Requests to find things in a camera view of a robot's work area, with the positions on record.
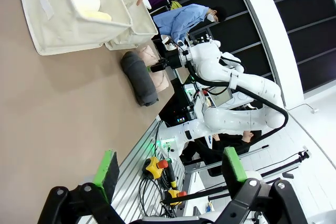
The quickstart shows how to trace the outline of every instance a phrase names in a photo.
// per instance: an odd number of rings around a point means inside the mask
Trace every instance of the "pink towel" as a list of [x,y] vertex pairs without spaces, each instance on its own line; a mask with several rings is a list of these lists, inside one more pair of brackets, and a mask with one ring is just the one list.
[[[146,67],[151,66],[158,62],[156,55],[154,54],[150,46],[146,46],[138,51],[139,57],[145,62]],[[167,77],[164,75],[163,71],[149,73],[152,81],[154,82],[157,92],[160,92],[169,86]]]

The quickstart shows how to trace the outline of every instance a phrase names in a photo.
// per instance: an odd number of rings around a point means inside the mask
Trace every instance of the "blue shirt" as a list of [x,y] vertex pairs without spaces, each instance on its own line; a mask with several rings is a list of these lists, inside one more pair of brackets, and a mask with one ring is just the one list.
[[191,4],[170,10],[153,17],[161,35],[169,35],[177,43],[184,41],[186,33],[199,22],[204,21],[209,7]]

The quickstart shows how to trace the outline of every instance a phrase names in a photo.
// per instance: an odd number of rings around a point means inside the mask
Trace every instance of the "black hair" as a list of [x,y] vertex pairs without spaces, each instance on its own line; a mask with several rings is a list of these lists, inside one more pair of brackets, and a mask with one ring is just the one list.
[[251,131],[253,133],[253,137],[251,137],[251,142],[254,141],[254,139],[261,137],[261,131]]
[[221,6],[215,6],[215,7],[210,7],[210,9],[217,11],[216,16],[218,18],[218,22],[223,22],[226,19],[227,12],[225,8]]

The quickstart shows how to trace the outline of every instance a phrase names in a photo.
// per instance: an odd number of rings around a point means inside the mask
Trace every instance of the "basket handle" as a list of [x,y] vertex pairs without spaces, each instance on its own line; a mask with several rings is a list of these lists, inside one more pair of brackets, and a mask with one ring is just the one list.
[[51,6],[49,0],[40,0],[42,9],[44,10],[44,12],[47,15],[48,20],[50,20],[53,16],[54,16],[54,9]]

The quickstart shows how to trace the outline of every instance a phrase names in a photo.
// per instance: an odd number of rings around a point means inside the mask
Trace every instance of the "red button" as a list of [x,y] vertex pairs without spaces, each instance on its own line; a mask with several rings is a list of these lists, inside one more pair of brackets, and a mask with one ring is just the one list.
[[178,197],[182,197],[182,196],[187,196],[187,192],[186,191],[181,191],[177,194]]
[[168,167],[168,162],[167,160],[161,160],[157,163],[157,167],[160,168],[160,169],[165,169]]

